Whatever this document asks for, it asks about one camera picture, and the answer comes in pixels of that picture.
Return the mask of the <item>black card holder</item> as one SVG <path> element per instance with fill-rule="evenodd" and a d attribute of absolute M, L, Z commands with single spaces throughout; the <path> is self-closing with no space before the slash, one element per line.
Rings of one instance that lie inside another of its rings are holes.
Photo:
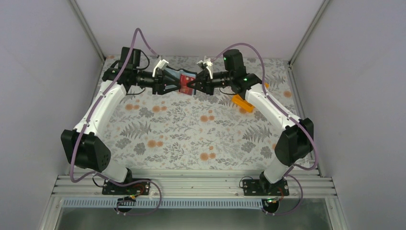
<path fill-rule="evenodd" d="M 187 83 L 196 79 L 197 76 L 196 72 L 192 72 L 185 69 L 174 69 L 169 66 L 166 66 L 165 70 L 180 80 L 180 89 L 178 90 L 179 93 L 183 93 L 190 96 L 196 94 L 195 89 L 192 89 L 187 86 Z"/>

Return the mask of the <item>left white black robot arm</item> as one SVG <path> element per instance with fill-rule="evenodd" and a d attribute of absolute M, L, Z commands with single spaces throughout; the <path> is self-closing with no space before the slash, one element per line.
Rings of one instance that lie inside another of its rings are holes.
<path fill-rule="evenodd" d="M 142 53 L 139 49 L 123 47 L 120 60 L 105 71 L 100 91 L 84 117 L 72 130 L 62 132 L 61 141 L 70 164 L 69 176 L 72 182 L 77 183 L 83 179 L 74 177 L 74 169 L 79 167 L 90 169 L 90 175 L 112 181 L 121 194 L 127 194 L 133 189 L 130 169 L 112 160 L 110 149 L 99 135 L 132 86 L 151 88 L 152 93 L 157 95 L 181 88 L 181 73 L 170 68 L 168 62 L 160 57 L 152 71 L 139 68 Z"/>

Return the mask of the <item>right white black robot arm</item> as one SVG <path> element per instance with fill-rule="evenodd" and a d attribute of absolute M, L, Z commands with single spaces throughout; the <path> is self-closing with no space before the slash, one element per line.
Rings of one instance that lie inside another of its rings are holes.
<path fill-rule="evenodd" d="M 212 95 L 215 88 L 231 87 L 233 93 L 253 105 L 276 128 L 281 131 L 275 146 L 275 159 L 260 175 L 260 191 L 271 195 L 278 188 L 278 182 L 286 177 L 299 159 L 314 148 L 314 124 L 291 113 L 266 89 L 257 75 L 247 73 L 242 54 L 237 49 L 223 53 L 225 70 L 213 71 L 210 58 L 197 62 L 201 71 L 195 80 L 187 84 L 197 91 Z"/>

